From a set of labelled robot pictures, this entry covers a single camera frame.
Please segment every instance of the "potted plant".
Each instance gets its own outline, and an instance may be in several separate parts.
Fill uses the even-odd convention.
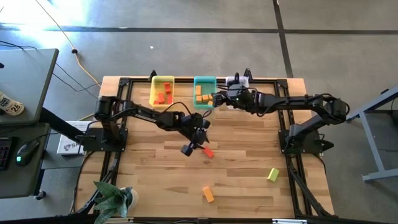
[[[94,182],[94,184],[103,195],[103,197],[95,199],[97,205],[94,209],[101,210],[101,214],[94,224],[103,224],[118,212],[121,217],[126,218],[129,208],[133,208],[137,204],[138,194],[131,187],[119,189],[106,182]]]

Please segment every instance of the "white cable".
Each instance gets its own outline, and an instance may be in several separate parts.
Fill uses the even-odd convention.
[[[62,31],[62,33],[64,34],[64,36],[68,39],[70,46],[72,47],[72,53],[75,54],[75,58],[77,61],[77,64],[80,66],[80,68],[92,79],[94,80],[94,82],[98,85],[101,86],[98,81],[89,73],[87,72],[87,70],[81,65],[79,58],[77,57],[77,50],[75,49],[75,47],[73,46],[72,42],[70,41],[69,37],[67,36],[67,34],[63,31],[63,29],[61,28],[61,26],[58,24],[58,22],[55,21],[55,19],[44,9],[44,7],[38,2],[38,0],[35,0],[37,2],[37,4],[39,4],[39,6],[44,10],[45,13],[47,13],[47,15],[49,15],[49,17],[54,21],[54,23],[58,26],[58,28]]]

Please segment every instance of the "wooden tabletop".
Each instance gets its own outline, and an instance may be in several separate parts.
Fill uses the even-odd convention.
[[[104,77],[100,95],[116,96],[121,77]],[[304,80],[288,78],[291,96],[306,94]],[[174,97],[195,111],[191,83],[176,83]],[[264,93],[274,93],[269,84],[251,84]],[[149,105],[150,83],[135,83],[131,100]],[[171,111],[184,111],[175,105]],[[310,111],[294,111],[296,123],[311,117]],[[166,132],[136,118],[127,119],[129,137],[119,166],[118,187],[133,187],[139,194],[137,207],[129,217],[219,217],[292,218],[292,199],[285,157],[279,151],[277,113],[262,118],[225,105],[207,117],[208,145],[215,153],[209,159],[201,150],[190,157],[180,148],[188,144],[178,132]],[[80,177],[76,208],[95,191],[99,181],[103,152],[94,153]],[[333,213],[322,163],[303,154],[308,188],[326,211]],[[276,182],[267,180],[272,168],[280,170]],[[202,189],[210,186],[214,202],[208,203]],[[298,190],[300,203],[302,193]]]

